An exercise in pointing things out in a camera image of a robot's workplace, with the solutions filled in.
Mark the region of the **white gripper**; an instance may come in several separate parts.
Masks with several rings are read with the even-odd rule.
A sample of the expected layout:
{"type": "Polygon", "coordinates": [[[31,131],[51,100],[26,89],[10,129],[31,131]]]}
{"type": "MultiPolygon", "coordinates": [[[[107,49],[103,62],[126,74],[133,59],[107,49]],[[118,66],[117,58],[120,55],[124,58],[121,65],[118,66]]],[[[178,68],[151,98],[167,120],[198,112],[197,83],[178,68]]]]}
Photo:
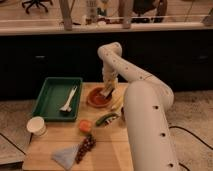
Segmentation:
{"type": "Polygon", "coordinates": [[[104,86],[106,88],[115,88],[118,83],[118,74],[116,72],[105,72],[103,74],[104,86]]]}

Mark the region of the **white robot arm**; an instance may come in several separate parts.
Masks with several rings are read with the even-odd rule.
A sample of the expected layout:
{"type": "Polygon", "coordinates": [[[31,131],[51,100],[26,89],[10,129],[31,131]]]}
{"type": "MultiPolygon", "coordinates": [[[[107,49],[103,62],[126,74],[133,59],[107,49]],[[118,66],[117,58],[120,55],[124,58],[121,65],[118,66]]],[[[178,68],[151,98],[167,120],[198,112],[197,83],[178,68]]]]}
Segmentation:
{"type": "Polygon", "coordinates": [[[100,46],[97,53],[106,86],[115,87],[118,74],[128,82],[123,108],[134,171],[180,171],[165,115],[174,102],[172,89],[123,59],[118,42],[100,46]]]}

